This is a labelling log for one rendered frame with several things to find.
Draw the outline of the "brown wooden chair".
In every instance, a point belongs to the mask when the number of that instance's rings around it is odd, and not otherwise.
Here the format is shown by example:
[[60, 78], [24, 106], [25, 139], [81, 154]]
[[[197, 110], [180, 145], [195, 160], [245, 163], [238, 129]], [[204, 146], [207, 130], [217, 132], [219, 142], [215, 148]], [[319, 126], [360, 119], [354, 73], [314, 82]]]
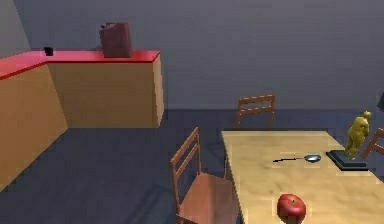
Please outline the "brown wooden chair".
[[378, 144], [378, 140], [380, 138], [384, 139], [384, 129], [382, 129], [382, 128], [378, 128], [375, 131], [372, 139], [369, 141], [368, 145], [366, 146], [366, 148], [364, 149], [364, 151], [361, 155], [362, 160], [366, 160], [366, 158], [368, 157], [368, 155], [371, 151], [375, 151], [379, 154], [384, 155], [384, 146], [381, 146]]
[[241, 118], [244, 115], [268, 113], [269, 121], [267, 128], [271, 129], [274, 121], [275, 101], [276, 97], [274, 95], [241, 98], [238, 101], [236, 128], [239, 129], [241, 127]]
[[[180, 201], [178, 180], [197, 156], [197, 175]], [[170, 160], [176, 224], [237, 224], [239, 205], [234, 184], [201, 169], [199, 128], [196, 127]]]

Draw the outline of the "red-topped wooden counter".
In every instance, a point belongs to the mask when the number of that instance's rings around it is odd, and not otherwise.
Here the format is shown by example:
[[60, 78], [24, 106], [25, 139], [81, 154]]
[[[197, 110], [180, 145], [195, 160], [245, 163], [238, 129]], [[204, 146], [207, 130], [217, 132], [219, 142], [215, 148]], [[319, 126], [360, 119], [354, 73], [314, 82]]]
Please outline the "red-topped wooden counter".
[[0, 59], [0, 192], [69, 128], [158, 128], [158, 51], [31, 51]]

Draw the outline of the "dark red jug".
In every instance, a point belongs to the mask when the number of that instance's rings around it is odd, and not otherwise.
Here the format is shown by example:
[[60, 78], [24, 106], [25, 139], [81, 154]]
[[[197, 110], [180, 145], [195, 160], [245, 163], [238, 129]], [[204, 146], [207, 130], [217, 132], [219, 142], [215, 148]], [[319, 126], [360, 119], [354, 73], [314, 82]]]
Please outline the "dark red jug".
[[99, 31], [105, 58], [130, 58], [132, 46], [129, 25], [126, 22], [107, 22]]

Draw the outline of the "silver spoon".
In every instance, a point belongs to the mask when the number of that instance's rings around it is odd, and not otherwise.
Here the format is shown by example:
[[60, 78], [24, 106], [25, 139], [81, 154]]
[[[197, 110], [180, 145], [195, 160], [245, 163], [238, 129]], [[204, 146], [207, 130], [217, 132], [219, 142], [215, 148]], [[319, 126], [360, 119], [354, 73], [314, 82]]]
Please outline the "silver spoon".
[[300, 157], [300, 158], [295, 157], [295, 158], [281, 158], [281, 159], [276, 159], [275, 162], [281, 162], [281, 161], [295, 161], [295, 160], [298, 160], [298, 159], [300, 159], [300, 160], [305, 160], [305, 161], [307, 161], [307, 162], [309, 162], [309, 163], [317, 163], [317, 162], [319, 162], [319, 161], [322, 159], [322, 157], [321, 157], [320, 155], [318, 155], [318, 154], [310, 154], [310, 155], [306, 155], [306, 156], [304, 156], [304, 157]]

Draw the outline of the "red apple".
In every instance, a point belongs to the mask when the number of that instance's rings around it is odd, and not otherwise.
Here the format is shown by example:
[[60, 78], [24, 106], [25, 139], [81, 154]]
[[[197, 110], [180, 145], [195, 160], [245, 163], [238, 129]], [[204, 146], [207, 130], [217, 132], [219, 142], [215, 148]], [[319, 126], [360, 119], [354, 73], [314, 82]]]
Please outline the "red apple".
[[277, 202], [277, 215], [285, 224], [301, 224], [306, 216], [306, 205], [294, 194], [282, 194]]

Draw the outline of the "pale wooden table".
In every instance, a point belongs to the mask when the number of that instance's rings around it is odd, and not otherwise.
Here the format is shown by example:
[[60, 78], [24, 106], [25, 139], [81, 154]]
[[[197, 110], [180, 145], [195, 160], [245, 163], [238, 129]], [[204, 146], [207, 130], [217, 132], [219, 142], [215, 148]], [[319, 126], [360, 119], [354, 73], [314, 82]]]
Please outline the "pale wooden table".
[[[284, 193], [306, 204], [302, 224], [384, 224], [384, 183], [371, 172], [343, 172], [326, 153], [341, 145], [325, 131], [224, 131], [244, 224], [284, 224]], [[317, 163], [281, 158], [318, 154]]]

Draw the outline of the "golden statue on dark base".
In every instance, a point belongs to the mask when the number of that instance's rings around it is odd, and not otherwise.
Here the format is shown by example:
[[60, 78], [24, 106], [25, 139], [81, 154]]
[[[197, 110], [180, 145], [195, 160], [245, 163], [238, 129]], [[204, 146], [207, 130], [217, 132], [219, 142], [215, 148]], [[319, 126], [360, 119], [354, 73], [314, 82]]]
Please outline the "golden statue on dark base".
[[326, 155], [341, 171], [367, 171], [367, 163], [357, 158], [359, 147], [370, 133], [369, 119], [371, 113], [365, 111], [354, 119], [348, 130], [347, 144], [343, 150], [331, 150]]

